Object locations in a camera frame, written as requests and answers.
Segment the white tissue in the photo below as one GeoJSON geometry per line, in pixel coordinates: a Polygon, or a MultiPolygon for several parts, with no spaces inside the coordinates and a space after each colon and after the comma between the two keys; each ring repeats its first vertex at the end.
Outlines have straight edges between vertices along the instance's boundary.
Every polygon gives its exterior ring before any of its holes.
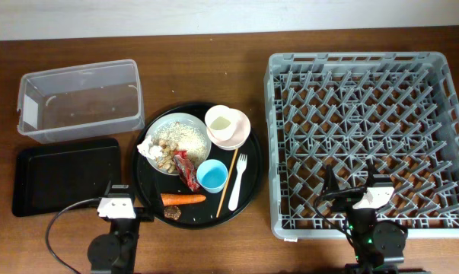
{"type": "Polygon", "coordinates": [[[163,155],[163,148],[155,145],[151,135],[145,137],[142,143],[137,145],[138,152],[147,159],[156,160],[163,155]]]}

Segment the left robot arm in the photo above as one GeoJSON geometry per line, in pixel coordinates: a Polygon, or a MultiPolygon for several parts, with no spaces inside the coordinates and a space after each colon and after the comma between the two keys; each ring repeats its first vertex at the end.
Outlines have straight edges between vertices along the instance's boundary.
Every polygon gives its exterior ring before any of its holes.
{"type": "Polygon", "coordinates": [[[100,198],[97,214],[110,223],[110,231],[92,240],[88,247],[91,273],[133,273],[139,227],[154,221],[154,215],[134,206],[135,191],[129,185],[112,185],[100,198]]]}

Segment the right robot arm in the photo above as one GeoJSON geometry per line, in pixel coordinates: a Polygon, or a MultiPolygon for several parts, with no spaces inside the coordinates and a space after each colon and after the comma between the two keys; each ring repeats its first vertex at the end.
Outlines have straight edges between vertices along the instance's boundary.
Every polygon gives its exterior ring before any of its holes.
{"type": "Polygon", "coordinates": [[[326,166],[324,185],[314,200],[314,211],[343,233],[352,246],[356,263],[345,265],[345,273],[398,273],[397,265],[404,261],[408,229],[395,221],[378,220],[377,210],[391,200],[394,185],[390,176],[378,173],[371,162],[367,172],[363,185],[341,190],[333,168],[326,166]],[[322,215],[318,206],[324,201],[331,202],[331,212],[346,216],[345,227],[322,215]]]}

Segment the blue cup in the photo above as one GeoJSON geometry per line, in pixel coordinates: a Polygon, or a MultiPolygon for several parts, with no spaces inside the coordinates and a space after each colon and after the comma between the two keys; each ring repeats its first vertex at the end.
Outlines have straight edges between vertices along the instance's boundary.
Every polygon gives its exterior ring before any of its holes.
{"type": "Polygon", "coordinates": [[[228,179],[228,169],[221,161],[209,159],[199,165],[196,179],[208,193],[219,193],[228,179]]]}

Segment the white cup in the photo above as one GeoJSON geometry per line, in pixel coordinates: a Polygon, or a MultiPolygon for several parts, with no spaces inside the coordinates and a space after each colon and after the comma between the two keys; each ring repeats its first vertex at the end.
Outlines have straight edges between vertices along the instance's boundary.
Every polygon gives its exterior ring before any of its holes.
{"type": "Polygon", "coordinates": [[[216,139],[226,141],[236,130],[237,111],[225,105],[215,105],[206,112],[205,123],[216,139]]]}

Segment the pink bowl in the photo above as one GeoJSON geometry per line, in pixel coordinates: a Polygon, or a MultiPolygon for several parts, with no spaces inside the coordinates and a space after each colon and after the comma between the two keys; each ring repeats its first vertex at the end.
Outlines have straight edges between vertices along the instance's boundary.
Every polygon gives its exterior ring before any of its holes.
{"type": "Polygon", "coordinates": [[[221,141],[218,140],[209,130],[209,127],[206,128],[206,133],[211,140],[211,142],[218,146],[220,149],[226,151],[232,151],[236,148],[240,148],[248,139],[251,126],[250,121],[245,113],[241,112],[240,110],[236,110],[238,121],[236,122],[236,130],[230,139],[221,141]]]}

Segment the red snack wrapper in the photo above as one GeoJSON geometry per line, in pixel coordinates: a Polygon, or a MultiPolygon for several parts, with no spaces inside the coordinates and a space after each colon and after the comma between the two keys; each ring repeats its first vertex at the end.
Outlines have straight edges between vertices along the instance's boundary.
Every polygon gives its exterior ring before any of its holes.
{"type": "Polygon", "coordinates": [[[201,186],[196,178],[196,168],[192,161],[187,157],[186,151],[175,151],[174,162],[183,183],[192,192],[199,191],[201,186]]]}

